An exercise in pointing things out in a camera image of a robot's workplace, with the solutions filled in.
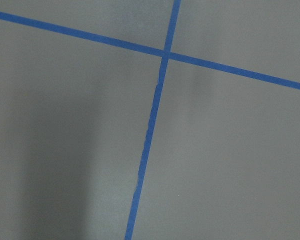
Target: blue tape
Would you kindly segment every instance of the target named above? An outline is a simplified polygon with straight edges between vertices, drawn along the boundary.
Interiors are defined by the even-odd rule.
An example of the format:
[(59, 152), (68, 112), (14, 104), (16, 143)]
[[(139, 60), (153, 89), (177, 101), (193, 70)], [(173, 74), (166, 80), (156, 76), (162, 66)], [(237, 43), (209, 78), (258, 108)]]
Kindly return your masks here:
[(172, 42), (174, 39), (175, 30), (176, 30), (176, 24), (177, 24), (180, 4), (181, 4), (181, 0), (174, 0), (174, 2), (173, 2), (169, 26), (168, 26), (168, 30), (167, 30), (167, 34), (166, 34), (166, 38), (165, 38), (165, 43), (164, 43), (165, 53), (161, 59), (158, 83), (157, 83), (157, 85), (155, 87), (155, 91), (154, 91), (152, 108), (151, 108), (149, 122), (148, 122), (148, 129), (146, 131), (143, 151), (142, 151), (142, 155), (141, 155), (141, 161), (140, 161), (140, 165), (139, 165), (138, 181), (137, 181), (137, 185), (136, 185), (136, 188), (135, 188), (135, 191), (133, 194), (133, 198), (132, 198), (131, 209), (130, 209), (130, 214), (129, 214), (129, 218), (128, 218), (128, 222), (127, 222), (127, 226), (126, 226), (124, 240), (131, 240), (133, 232), (134, 232), (142, 186), (143, 186), (144, 179), (145, 179), (146, 168), (147, 168), (147, 163), (148, 163), (148, 158), (149, 158), (149, 152), (150, 152), (150, 148), (151, 148), (152, 137), (153, 137), (154, 130), (155, 130), (161, 94), (162, 94), (162, 90), (164, 87), (164, 82), (165, 82), (165, 77), (166, 77), (166, 72), (167, 72), (167, 67), (168, 67), (168, 61), (169, 61), (169, 54), (171, 51)]
[(162, 51), (161, 49), (144, 46), (144, 45), (140, 45), (128, 41), (123, 41), (108, 36), (102, 36), (87, 31), (81, 31), (70, 27), (47, 23), (44, 21), (38, 21), (31, 18), (17, 16), (17, 15), (13, 15), (1, 11), (0, 11), (0, 20), (5, 20), (16, 24), (22, 24), (22, 25), (26, 25), (38, 29), (48, 30), (59, 34), (69, 35), (76, 38), (86, 39), (93, 42), (98, 42), (98, 43), (103, 43), (111, 46), (116, 46), (119, 48), (129, 49), (129, 50), (133, 50), (145, 54), (151, 54), (158, 57), (162, 57), (164, 54), (164, 51)]
[(255, 71), (249, 71), (242, 68), (234, 67), (234, 66), (228, 66), (221, 63), (216, 63), (213, 61), (207, 61), (199, 58), (195, 58), (192, 56), (186, 56), (178, 53), (171, 52), (169, 55), (169, 58), (172, 60), (176, 60), (183, 63), (193, 64), (201, 67), (206, 67), (209, 69), (215, 69), (222, 72), (235, 74), (239, 76), (244, 76), (251, 79), (257, 79), (261, 81), (265, 81), (272, 84), (278, 84), (281, 86), (286, 86), (293, 89), (300, 90), (300, 82), (291, 81), (287, 79), (283, 79), (280, 77), (270, 76), (262, 73), (258, 73)]

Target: blue line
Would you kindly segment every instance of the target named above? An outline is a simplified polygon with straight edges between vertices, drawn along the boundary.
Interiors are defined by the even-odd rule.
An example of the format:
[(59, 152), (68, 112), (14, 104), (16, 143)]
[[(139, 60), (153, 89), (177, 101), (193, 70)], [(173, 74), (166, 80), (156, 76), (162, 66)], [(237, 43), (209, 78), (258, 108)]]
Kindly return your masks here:
[(136, 185), (136, 188), (135, 188), (135, 191), (133, 194), (133, 198), (132, 198), (131, 209), (130, 209), (130, 214), (129, 214), (129, 218), (128, 218), (128, 222), (127, 222), (127, 226), (126, 226), (124, 240), (131, 240), (132, 236), (133, 236), (133, 232), (134, 232), (142, 186), (143, 186), (144, 179), (145, 179), (146, 168), (147, 168), (147, 163), (148, 163), (148, 158), (149, 158), (149, 152), (150, 152), (150, 148), (151, 148), (152, 137), (154, 135), (156, 119), (157, 119), (157, 114), (158, 114), (158, 110), (159, 110), (161, 94), (162, 94), (162, 90), (164, 87), (164, 82), (165, 82), (165, 77), (166, 77), (166, 72), (167, 72), (167, 67), (168, 67), (168, 61), (169, 61), (169, 54), (170, 54), (172, 42), (174, 39), (180, 4), (181, 4), (181, 0), (174, 0), (172, 11), (171, 11), (170, 22), (169, 22), (169, 26), (168, 26), (168, 30), (167, 30), (167, 34), (166, 34), (166, 38), (165, 38), (165, 44), (164, 44), (165, 53), (163, 54), (162, 59), (161, 59), (158, 83), (157, 83), (157, 85), (155, 87), (155, 91), (154, 91), (152, 108), (151, 108), (149, 122), (148, 122), (148, 129), (146, 131), (143, 151), (142, 151), (142, 155), (141, 155), (141, 161), (140, 161), (140, 166), (139, 166), (139, 171), (138, 171), (138, 181), (137, 181), (137, 185)]
[(69, 28), (65, 26), (60, 26), (44, 21), (39, 21), (27, 17), (17, 16), (5, 12), (0, 11), (0, 20), (5, 20), (8, 22), (16, 23), (16, 24), (22, 24), (38, 29), (48, 30), (59, 34), (69, 35), (80, 39), (86, 39), (93, 42), (108, 44), (111, 46), (116, 46), (119, 48), (129, 49), (145, 54), (151, 54), (158, 57), (162, 57), (164, 54), (164, 51), (161, 49), (144, 46), (128, 41), (119, 40), (116, 38), (108, 37), (108, 36), (102, 36), (95, 33), (87, 32), (87, 31), (81, 31), (74, 28)]
[(245, 70), (242, 68), (228, 66), (228, 65), (221, 64), (221, 63), (207, 61), (207, 60), (195, 58), (192, 56), (186, 56), (186, 55), (182, 55), (182, 54), (178, 54), (178, 53), (174, 53), (174, 52), (170, 53), (169, 58), (172, 60), (183, 62), (183, 63), (193, 64), (193, 65), (197, 65), (197, 66), (201, 66), (201, 67), (205, 67), (205, 68), (209, 68), (209, 69), (215, 69), (215, 70), (219, 70), (219, 71), (230, 73), (230, 74), (244, 76), (247, 78), (257, 79), (257, 80), (265, 81), (268, 83), (278, 84), (281, 86), (286, 86), (289, 88), (300, 90), (300, 82), (291, 81), (291, 80), (283, 79), (280, 77), (270, 76), (270, 75), (258, 73), (255, 71), (249, 71), (249, 70)]

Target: gray surface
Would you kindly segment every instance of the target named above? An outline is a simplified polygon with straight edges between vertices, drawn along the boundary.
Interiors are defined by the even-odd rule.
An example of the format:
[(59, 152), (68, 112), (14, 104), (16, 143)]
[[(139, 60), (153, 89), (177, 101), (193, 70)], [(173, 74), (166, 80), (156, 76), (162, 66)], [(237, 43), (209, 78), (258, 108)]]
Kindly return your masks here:
[(300, 82), (300, 0), (184, 0), (172, 51)]
[(164, 48), (173, 0), (4, 0), (0, 11)]
[(0, 20), (0, 240), (124, 238), (159, 64)]
[(170, 61), (134, 240), (300, 240), (300, 91)]

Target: blue stripe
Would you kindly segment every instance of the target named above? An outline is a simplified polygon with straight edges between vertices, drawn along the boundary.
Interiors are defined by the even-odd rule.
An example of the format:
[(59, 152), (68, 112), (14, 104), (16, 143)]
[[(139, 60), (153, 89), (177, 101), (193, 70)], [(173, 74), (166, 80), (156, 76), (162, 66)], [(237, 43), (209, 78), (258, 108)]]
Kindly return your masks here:
[(170, 21), (169, 21), (169, 27), (167, 30), (165, 44), (164, 44), (165, 54), (162, 56), (162, 59), (161, 59), (158, 83), (157, 83), (157, 85), (155, 87), (155, 91), (154, 91), (152, 108), (151, 108), (149, 122), (148, 122), (148, 129), (146, 131), (143, 151), (142, 151), (142, 155), (141, 155), (141, 161), (140, 161), (140, 166), (139, 166), (139, 171), (138, 171), (138, 181), (137, 181), (137, 185), (136, 185), (136, 188), (135, 188), (135, 191), (133, 194), (133, 198), (132, 198), (131, 209), (130, 209), (130, 214), (129, 214), (129, 218), (128, 218), (128, 222), (127, 222), (127, 226), (126, 226), (124, 240), (131, 240), (132, 236), (133, 236), (133, 232), (134, 232), (142, 186), (143, 186), (144, 178), (145, 178), (145, 174), (146, 174), (149, 152), (150, 152), (150, 148), (151, 148), (152, 137), (154, 135), (156, 119), (157, 119), (157, 114), (158, 114), (158, 110), (159, 110), (161, 94), (162, 94), (162, 90), (164, 87), (164, 82), (165, 82), (165, 77), (166, 77), (166, 72), (167, 72), (167, 67), (168, 67), (168, 61), (169, 61), (169, 54), (170, 54), (172, 42), (174, 39), (180, 4), (181, 4), (181, 0), (174, 0), (171, 17), (170, 17)]
[(257, 80), (265, 81), (268, 83), (278, 84), (281, 86), (286, 86), (289, 88), (300, 90), (300, 82), (291, 81), (291, 80), (283, 79), (280, 77), (270, 76), (270, 75), (258, 73), (255, 71), (249, 71), (249, 70), (245, 70), (242, 68), (228, 66), (228, 65), (221, 64), (221, 63), (207, 61), (207, 60), (195, 58), (192, 56), (186, 56), (186, 55), (182, 55), (182, 54), (178, 54), (178, 53), (174, 53), (174, 52), (170, 53), (169, 58), (172, 60), (183, 62), (183, 63), (193, 64), (193, 65), (197, 65), (197, 66), (201, 66), (201, 67), (205, 67), (205, 68), (209, 68), (209, 69), (215, 69), (215, 70), (219, 70), (219, 71), (230, 73), (230, 74), (244, 76), (247, 78), (257, 79)]
[(60, 25), (56, 25), (56, 24), (52, 24), (52, 23), (47, 23), (44, 21), (38, 21), (38, 20), (31, 19), (31, 18), (17, 16), (17, 15), (13, 15), (13, 14), (1, 12), (1, 11), (0, 11), (0, 20), (5, 20), (8, 22), (16, 23), (16, 24), (22, 24), (22, 25), (26, 25), (26, 26), (30, 26), (30, 27), (34, 27), (34, 28), (38, 28), (38, 29), (48, 30), (51, 32), (59, 33), (59, 34), (73, 36), (73, 37), (80, 38), (80, 39), (86, 39), (86, 40), (90, 40), (93, 42), (98, 42), (98, 43), (103, 43), (103, 44), (107, 44), (107, 45), (111, 45), (111, 46), (116, 46), (119, 48), (129, 49), (129, 50), (133, 50), (133, 51), (137, 51), (137, 52), (141, 52), (141, 53), (145, 53), (145, 54), (151, 54), (151, 55), (155, 55), (158, 57), (162, 57), (163, 53), (164, 53), (164, 51), (162, 51), (161, 49), (157, 49), (157, 48), (153, 48), (153, 47), (149, 47), (149, 46), (143, 46), (140, 44), (123, 41), (123, 40), (119, 40), (119, 39), (108, 37), (108, 36), (102, 36), (102, 35), (98, 35), (98, 34), (87, 32), (87, 31), (81, 31), (81, 30), (77, 30), (74, 28), (60, 26)]

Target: gray floor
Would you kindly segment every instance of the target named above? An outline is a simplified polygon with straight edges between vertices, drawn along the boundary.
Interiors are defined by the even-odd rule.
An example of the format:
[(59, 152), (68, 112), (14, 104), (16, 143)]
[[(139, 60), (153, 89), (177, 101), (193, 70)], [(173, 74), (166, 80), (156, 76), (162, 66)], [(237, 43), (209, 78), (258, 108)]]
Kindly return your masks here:
[[(0, 1), (162, 49), (173, 0)], [(300, 82), (300, 1), (182, 1), (172, 51)], [(0, 240), (124, 239), (161, 59), (0, 20)], [(300, 90), (170, 60), (133, 240), (300, 240)]]

